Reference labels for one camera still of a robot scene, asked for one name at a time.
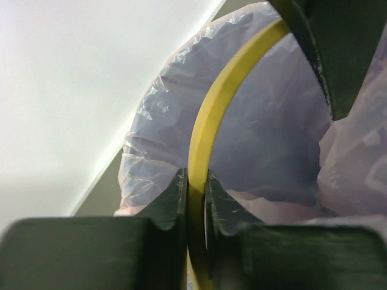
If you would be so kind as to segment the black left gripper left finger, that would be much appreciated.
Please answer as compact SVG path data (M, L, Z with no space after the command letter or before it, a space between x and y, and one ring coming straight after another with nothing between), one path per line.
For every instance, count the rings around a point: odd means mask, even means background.
M2 289L186 287L186 169L136 215L23 219L1 239Z

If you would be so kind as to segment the pink plastic trash bag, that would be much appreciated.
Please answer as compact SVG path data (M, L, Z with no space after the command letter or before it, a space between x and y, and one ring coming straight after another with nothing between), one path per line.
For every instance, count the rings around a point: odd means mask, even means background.
M231 57L279 18L250 4L202 29L160 71L126 135L116 215L134 215L186 167L205 95ZM386 36L350 115L333 122L296 39L285 36L236 92L210 168L243 207L270 224L386 219Z

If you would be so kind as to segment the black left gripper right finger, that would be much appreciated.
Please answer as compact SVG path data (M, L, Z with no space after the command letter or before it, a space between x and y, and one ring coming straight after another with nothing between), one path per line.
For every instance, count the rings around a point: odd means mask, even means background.
M215 289L385 289L386 243L361 225L270 225L206 181L209 277Z

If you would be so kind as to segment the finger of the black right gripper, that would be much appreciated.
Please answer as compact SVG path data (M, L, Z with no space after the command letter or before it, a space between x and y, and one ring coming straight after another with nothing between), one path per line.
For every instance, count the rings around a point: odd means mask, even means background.
M386 24L386 1L270 1L296 38L334 121L361 89Z

